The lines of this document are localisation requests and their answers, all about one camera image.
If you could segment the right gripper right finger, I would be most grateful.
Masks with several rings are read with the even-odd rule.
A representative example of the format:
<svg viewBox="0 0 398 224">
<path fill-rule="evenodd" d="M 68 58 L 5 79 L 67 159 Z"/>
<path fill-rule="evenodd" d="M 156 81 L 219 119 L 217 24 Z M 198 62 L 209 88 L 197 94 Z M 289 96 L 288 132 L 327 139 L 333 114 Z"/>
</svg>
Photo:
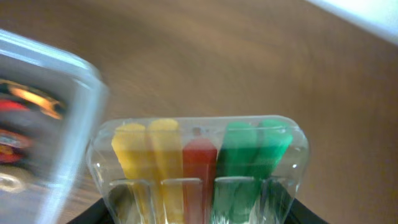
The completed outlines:
<svg viewBox="0 0 398 224">
<path fill-rule="evenodd" d="M 328 222 L 324 221 L 324 219 L 320 218 L 304 204 L 295 199 L 284 224 L 328 224 Z"/>
</svg>

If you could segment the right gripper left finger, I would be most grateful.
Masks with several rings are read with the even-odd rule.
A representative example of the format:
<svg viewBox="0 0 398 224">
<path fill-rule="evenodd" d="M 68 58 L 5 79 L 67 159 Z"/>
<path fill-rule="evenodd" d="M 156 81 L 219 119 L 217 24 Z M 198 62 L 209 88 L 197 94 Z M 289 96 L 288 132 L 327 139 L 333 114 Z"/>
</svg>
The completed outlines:
<svg viewBox="0 0 398 224">
<path fill-rule="evenodd" d="M 67 224 L 114 224 L 114 221 L 101 198 Z"/>
</svg>

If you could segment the clear pack of markers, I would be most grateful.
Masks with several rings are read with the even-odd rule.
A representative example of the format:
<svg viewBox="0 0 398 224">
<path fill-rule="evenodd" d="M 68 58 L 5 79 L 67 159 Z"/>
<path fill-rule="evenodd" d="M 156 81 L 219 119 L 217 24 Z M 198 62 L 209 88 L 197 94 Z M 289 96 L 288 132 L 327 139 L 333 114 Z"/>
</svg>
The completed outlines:
<svg viewBox="0 0 398 224">
<path fill-rule="evenodd" d="M 86 162 L 115 223 L 283 223 L 310 149 L 283 116 L 117 119 Z"/>
</svg>

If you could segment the orange black needle-nose pliers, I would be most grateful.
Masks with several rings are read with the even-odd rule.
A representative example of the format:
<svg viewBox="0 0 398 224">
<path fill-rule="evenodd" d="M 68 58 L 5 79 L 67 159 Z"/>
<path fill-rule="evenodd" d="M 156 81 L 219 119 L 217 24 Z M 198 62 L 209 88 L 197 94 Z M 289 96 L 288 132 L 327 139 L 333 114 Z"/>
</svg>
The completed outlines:
<svg viewBox="0 0 398 224">
<path fill-rule="evenodd" d="M 28 106 L 36 107 L 41 113 L 54 119 L 63 119 L 66 112 L 64 102 L 31 86 L 1 79 L 1 93 L 14 98 L 12 102 L 27 103 Z"/>
</svg>

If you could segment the red black cutting pliers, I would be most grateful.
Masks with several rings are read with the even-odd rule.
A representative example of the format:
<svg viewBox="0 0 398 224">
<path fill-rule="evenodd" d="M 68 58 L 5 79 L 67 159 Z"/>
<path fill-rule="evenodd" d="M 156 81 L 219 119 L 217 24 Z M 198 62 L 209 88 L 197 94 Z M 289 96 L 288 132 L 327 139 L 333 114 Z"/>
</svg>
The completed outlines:
<svg viewBox="0 0 398 224">
<path fill-rule="evenodd" d="M 12 100 L 1 100 L 1 163 L 12 164 L 26 157 L 32 140 L 16 124 L 12 115 L 28 112 L 28 107 Z"/>
</svg>

